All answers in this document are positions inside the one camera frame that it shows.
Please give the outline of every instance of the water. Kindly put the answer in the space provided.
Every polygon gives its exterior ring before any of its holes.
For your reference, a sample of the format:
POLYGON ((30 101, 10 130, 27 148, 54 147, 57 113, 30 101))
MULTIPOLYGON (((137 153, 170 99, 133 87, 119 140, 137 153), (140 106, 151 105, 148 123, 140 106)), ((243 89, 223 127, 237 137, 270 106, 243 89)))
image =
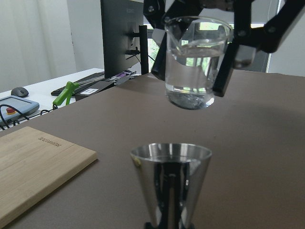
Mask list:
POLYGON ((212 86, 222 52, 206 47, 182 46, 166 56, 166 96, 183 109, 198 110, 214 102, 212 86))

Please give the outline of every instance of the sticker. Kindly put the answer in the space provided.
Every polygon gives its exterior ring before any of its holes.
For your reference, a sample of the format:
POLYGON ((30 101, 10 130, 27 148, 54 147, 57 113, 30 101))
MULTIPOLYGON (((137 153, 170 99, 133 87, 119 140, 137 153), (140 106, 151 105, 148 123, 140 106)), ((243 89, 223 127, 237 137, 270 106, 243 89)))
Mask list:
POLYGON ((99 89, 94 89, 94 88, 89 88, 86 91, 83 91, 81 94, 92 94, 96 91, 98 91, 99 89))

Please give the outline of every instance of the brown table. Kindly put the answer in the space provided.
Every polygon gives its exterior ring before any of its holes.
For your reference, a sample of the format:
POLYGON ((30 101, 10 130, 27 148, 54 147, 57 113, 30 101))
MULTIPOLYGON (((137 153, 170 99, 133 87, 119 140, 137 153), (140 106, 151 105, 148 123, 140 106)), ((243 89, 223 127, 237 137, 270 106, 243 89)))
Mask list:
POLYGON ((164 82, 139 76, 26 125, 98 152, 99 160, 15 219, 16 229, 142 229, 149 221, 129 152, 185 142, 213 156, 197 229, 305 228, 305 78, 234 71, 205 110, 167 102, 164 82))

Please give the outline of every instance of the wooden cutting board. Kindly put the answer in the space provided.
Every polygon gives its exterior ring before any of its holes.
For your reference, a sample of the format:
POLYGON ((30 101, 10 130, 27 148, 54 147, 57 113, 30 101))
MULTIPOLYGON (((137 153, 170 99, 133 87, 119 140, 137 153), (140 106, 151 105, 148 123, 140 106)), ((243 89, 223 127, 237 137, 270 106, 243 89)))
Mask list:
POLYGON ((0 137, 0 228, 96 159, 92 150, 31 127, 0 137))

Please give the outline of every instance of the cable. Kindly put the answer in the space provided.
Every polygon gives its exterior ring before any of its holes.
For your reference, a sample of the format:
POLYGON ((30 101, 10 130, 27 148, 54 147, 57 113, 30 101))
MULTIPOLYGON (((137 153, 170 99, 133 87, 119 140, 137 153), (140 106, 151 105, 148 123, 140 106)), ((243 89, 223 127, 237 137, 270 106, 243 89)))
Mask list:
POLYGON ((53 109, 51 109, 51 110, 41 110, 39 114, 36 114, 36 115, 31 116, 31 117, 29 117, 29 119, 34 118, 34 117, 37 117, 37 116, 40 116, 40 115, 43 115, 44 113, 48 113, 48 112, 50 112, 50 111, 53 111, 53 109))
POLYGON ((14 125, 14 126, 16 125, 16 123, 17 123, 17 124, 20 124, 20 122, 22 122, 22 121, 24 121, 24 120, 30 120, 31 118, 37 117, 37 116, 39 116, 39 115, 43 115, 44 113, 48 113, 48 112, 53 111, 53 110, 55 110, 55 109, 58 108, 56 105, 54 105, 54 106, 53 106, 53 109, 51 109, 51 110, 41 110, 39 114, 33 115, 33 116, 31 116, 31 117, 27 117, 24 113, 20 112, 20 111, 17 110, 15 107, 10 106, 10 105, 7 105, 7 104, 2 104, 2 105, 0 105, 0 118, 1 118, 2 122, 5 124, 5 126, 6 126, 7 128, 10 128, 10 126, 9 126, 9 124, 4 120, 4 117, 3 117, 3 115, 2 115, 1 107, 3 107, 3 106, 7 106, 7 107, 9 107, 9 108, 14 109, 16 112, 18 112, 18 113, 24 118, 24 119, 21 119, 21 120, 18 120, 18 119, 15 120, 15 121, 13 122, 13 125, 14 125))
POLYGON ((150 55, 148 55, 149 58, 151 58, 154 62, 156 61, 153 57, 151 57, 150 55))
POLYGON ((0 105, 0 117, 1 117, 2 122, 5 124, 5 126, 6 126, 7 128, 9 128, 10 126, 9 126, 9 124, 8 124, 8 123, 4 120, 4 118, 3 118, 2 111, 1 111, 1 107, 3 107, 3 106, 9 107, 9 108, 11 108, 11 109, 14 109, 14 110, 15 110, 16 112, 18 112, 22 117, 24 117, 25 119, 29 120, 29 118, 28 118, 27 116, 25 116, 24 113, 20 112, 20 111, 17 110, 15 107, 10 106, 10 105, 7 105, 7 104, 1 104, 1 105, 0 105))
POLYGON ((137 59, 138 59, 139 63, 141 64, 141 61, 139 60, 139 58, 137 57, 137 55, 134 55, 134 56, 135 56, 135 58, 137 58, 137 59))
POLYGON ((130 56, 130 57, 127 57, 126 59, 129 60, 129 59, 132 58, 132 57, 134 57, 134 55, 132 55, 132 56, 130 56))

